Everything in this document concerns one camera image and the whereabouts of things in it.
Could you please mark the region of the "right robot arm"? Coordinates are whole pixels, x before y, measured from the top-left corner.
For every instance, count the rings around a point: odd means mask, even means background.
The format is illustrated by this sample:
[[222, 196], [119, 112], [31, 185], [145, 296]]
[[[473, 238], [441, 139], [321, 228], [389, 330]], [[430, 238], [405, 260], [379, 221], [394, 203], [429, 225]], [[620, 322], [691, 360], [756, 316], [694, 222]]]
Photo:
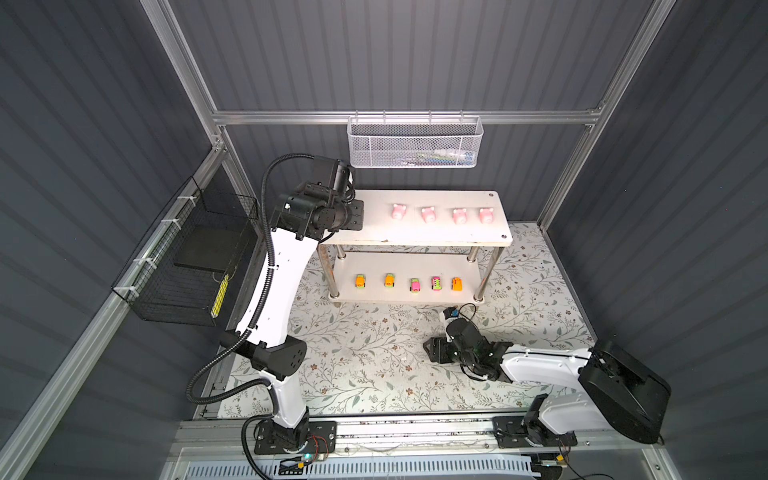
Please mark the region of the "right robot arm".
[[500, 447], [573, 447], [578, 433], [602, 430], [640, 444], [659, 441], [671, 387], [617, 344], [556, 350], [491, 342], [457, 311], [445, 314], [445, 334], [423, 344], [431, 362], [456, 363], [474, 381], [533, 382], [570, 391], [539, 394], [524, 415], [494, 418]]

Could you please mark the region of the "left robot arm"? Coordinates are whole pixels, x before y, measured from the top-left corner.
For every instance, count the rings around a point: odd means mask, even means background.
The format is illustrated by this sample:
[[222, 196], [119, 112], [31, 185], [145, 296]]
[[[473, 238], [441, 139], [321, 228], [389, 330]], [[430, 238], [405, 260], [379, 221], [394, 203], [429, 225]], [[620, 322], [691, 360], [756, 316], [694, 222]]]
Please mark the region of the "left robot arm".
[[[352, 167], [340, 159], [308, 155], [307, 160], [323, 175], [301, 183], [280, 196], [273, 212], [267, 212], [269, 175], [289, 160], [290, 153], [272, 161], [261, 179], [257, 220], [266, 257], [245, 313], [234, 329], [234, 341], [198, 370], [185, 395], [196, 405], [213, 404], [256, 386], [267, 389], [272, 402], [268, 421], [276, 441], [289, 450], [299, 449], [309, 435], [309, 413], [296, 375], [306, 354], [305, 341], [288, 333], [290, 311], [305, 267], [316, 249], [335, 233], [363, 227], [364, 203], [357, 199]], [[258, 373], [223, 393], [199, 396], [195, 385], [214, 366], [236, 353], [250, 360]]]

